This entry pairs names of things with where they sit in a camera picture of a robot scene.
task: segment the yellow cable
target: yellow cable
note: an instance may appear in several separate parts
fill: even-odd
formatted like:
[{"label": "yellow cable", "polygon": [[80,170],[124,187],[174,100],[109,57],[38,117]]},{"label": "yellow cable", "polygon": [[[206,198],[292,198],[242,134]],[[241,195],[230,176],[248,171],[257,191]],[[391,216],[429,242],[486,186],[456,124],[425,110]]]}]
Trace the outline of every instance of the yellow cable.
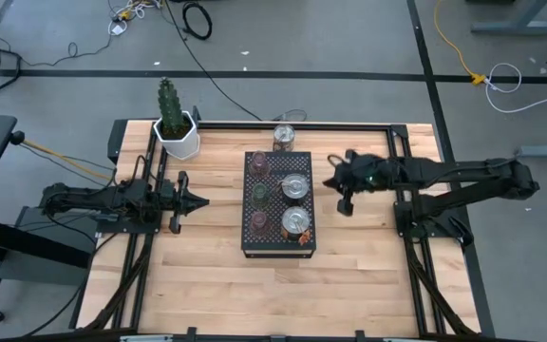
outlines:
[{"label": "yellow cable", "polygon": [[94,176],[94,177],[102,178],[102,179],[108,180],[108,181],[111,179],[111,176],[103,175],[103,174],[100,174],[100,173],[98,173],[98,172],[94,172],[94,171],[92,171],[92,170],[90,170],[90,169],[87,169],[87,168],[81,166],[80,164],[78,164],[77,162],[72,161],[72,160],[70,160],[69,158],[66,158],[65,156],[63,156],[63,155],[61,155],[61,154],[59,154],[59,153],[56,153],[56,152],[52,151],[52,150],[49,149],[49,148],[43,147],[42,145],[39,145],[39,144],[37,144],[37,143],[35,143],[35,142],[30,142],[30,141],[28,141],[28,140],[25,140],[25,141],[23,141],[23,144],[25,144],[25,145],[27,145],[27,146],[29,146],[29,147],[36,148],[36,149],[38,149],[38,150],[40,150],[40,151],[42,151],[42,152],[44,152],[44,153],[48,153],[49,155],[52,155],[52,156],[54,156],[54,157],[58,157],[58,158],[62,159],[63,161],[70,163],[71,165],[77,167],[78,169],[80,169],[80,170],[82,170],[82,171],[84,171],[84,172],[86,172],[86,173],[88,173],[88,174],[90,174],[90,175],[92,175],[92,176]]},{"label": "yellow cable", "polygon": [[442,1],[443,0],[438,0],[436,2],[436,7],[434,8],[434,26],[436,27],[436,30],[438,31],[438,34],[441,35],[441,37],[444,39],[444,41],[457,51],[457,54],[460,56],[460,62],[462,62],[463,68],[465,69],[465,71],[467,71],[467,73],[470,74],[470,76],[472,76],[472,84],[474,86],[476,86],[476,85],[482,83],[486,79],[486,75],[479,75],[475,72],[472,72],[472,70],[470,70],[470,68],[467,67],[467,65],[465,64],[465,61],[463,60],[462,51],[458,47],[456,47],[455,44],[451,43],[451,41],[449,41],[446,38],[444,33],[441,31],[441,28],[438,26],[438,7],[442,3]]}]

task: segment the small plant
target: small plant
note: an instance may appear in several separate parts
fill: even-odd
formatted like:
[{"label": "small plant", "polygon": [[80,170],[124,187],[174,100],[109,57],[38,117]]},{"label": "small plant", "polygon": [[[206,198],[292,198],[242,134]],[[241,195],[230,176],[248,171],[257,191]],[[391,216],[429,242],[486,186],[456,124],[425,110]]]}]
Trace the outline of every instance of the small plant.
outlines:
[{"label": "small plant", "polygon": [[158,102],[160,103],[161,113],[161,135],[168,140],[183,139],[191,128],[191,123],[180,110],[177,90],[170,80],[165,77],[160,82]]}]

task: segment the black pegboard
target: black pegboard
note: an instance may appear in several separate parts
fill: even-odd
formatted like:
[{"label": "black pegboard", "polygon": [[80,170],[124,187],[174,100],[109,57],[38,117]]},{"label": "black pegboard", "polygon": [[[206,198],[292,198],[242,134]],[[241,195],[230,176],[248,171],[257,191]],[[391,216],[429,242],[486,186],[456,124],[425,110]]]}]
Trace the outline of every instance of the black pegboard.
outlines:
[{"label": "black pegboard", "polygon": [[[315,214],[313,210],[313,177],[311,174],[310,152],[265,152],[267,162],[271,167],[267,177],[253,177],[248,171],[248,165],[254,152],[246,152],[244,157],[244,190],[242,204],[242,250],[267,251],[314,251],[315,250]],[[275,191],[278,183],[290,174],[299,174],[308,181],[310,190],[300,207],[310,216],[310,240],[301,246],[296,241],[288,241],[282,237],[282,215],[290,208],[283,200],[281,191]],[[253,186],[262,182],[270,190],[270,200],[267,208],[262,210],[267,214],[269,229],[266,233],[257,235],[250,229],[252,214],[257,211],[251,205]]]}]

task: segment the concrete floor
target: concrete floor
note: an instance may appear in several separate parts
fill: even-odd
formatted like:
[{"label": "concrete floor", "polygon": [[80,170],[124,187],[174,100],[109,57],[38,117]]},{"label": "concrete floor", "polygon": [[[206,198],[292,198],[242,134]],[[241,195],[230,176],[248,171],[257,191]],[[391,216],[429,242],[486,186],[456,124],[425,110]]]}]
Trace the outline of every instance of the concrete floor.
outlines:
[{"label": "concrete floor", "polygon": [[[494,64],[508,62],[525,75],[538,76],[542,67],[547,70],[547,36],[485,36],[469,32],[471,22],[506,18],[527,3],[517,1],[514,7],[506,8],[446,1],[441,8],[441,26],[462,48],[466,62],[475,71],[488,73]],[[455,52],[434,29],[434,5],[435,0],[417,1],[434,73],[463,75]],[[190,38],[188,43],[209,70],[240,71],[246,67],[271,71],[423,73],[404,1],[221,0],[204,6],[215,21],[214,34],[207,42]],[[180,18],[180,7],[174,9]],[[51,62],[66,55],[71,41],[77,43],[80,52],[104,44],[107,12],[104,0],[14,0],[1,22],[0,36],[31,62]],[[541,17],[547,19],[547,8]],[[250,53],[245,56],[242,51]],[[144,19],[131,22],[128,32],[114,38],[110,49],[101,54],[65,61],[55,68],[36,69],[198,67],[174,28],[163,21],[160,13],[148,9]],[[0,92],[0,114],[17,117],[17,128],[31,140],[68,155],[106,163],[107,135],[114,119],[158,115],[158,80],[25,77]],[[197,105],[205,119],[250,119],[207,79],[173,81],[182,105]],[[262,118],[302,108],[310,121],[434,123],[427,88],[422,82],[217,82]],[[489,106],[482,87],[445,83],[437,86],[457,160],[508,157],[522,144],[547,143],[547,104],[505,115]],[[515,108],[545,97],[547,85],[525,85],[518,93],[494,96],[494,100],[498,106]],[[547,160],[524,162],[532,167],[541,191],[527,201],[492,199],[472,205],[468,211],[497,336],[547,341]],[[56,181],[90,185],[24,149],[8,148],[0,162],[0,221],[14,222],[23,205],[36,205],[41,189]],[[72,287],[4,282],[0,309],[9,319],[0,324],[0,337],[20,335],[40,325],[73,292]],[[51,300],[43,300],[44,293]],[[52,323],[47,332],[64,331],[69,314]]]}]

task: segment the wooden table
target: wooden table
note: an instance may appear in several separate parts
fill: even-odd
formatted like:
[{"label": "wooden table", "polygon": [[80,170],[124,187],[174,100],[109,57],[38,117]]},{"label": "wooden table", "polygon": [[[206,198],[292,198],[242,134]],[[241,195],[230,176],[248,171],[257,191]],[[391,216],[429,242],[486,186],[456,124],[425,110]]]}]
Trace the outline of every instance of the wooden table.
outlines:
[{"label": "wooden table", "polygon": [[[406,127],[412,155],[438,160],[432,126]],[[131,176],[150,129],[150,121],[128,122],[118,181]],[[168,159],[166,178],[175,180],[180,170],[187,171],[190,190],[210,205],[183,217],[180,235],[167,230],[165,215],[151,255],[141,333],[186,333],[192,326],[199,334],[354,336],[364,330],[367,336],[418,335],[405,248],[394,227],[395,193],[355,196],[354,215],[346,218],[336,212],[339,195],[322,185],[333,174],[328,154],[353,148],[387,156],[385,134],[297,130],[295,150],[311,151],[312,158],[318,240],[311,259],[247,259],[240,250],[244,152],[270,150],[272,130],[203,129],[199,134],[199,155],[190,161]],[[158,143],[154,174],[159,155]],[[444,186],[430,189],[441,191]],[[95,256],[78,327],[94,319],[117,289],[127,240],[119,235]],[[431,238],[430,245],[441,292],[466,325],[479,331],[461,246],[442,237]],[[433,332],[423,287],[422,293]],[[133,295],[131,290],[123,326]]]}]

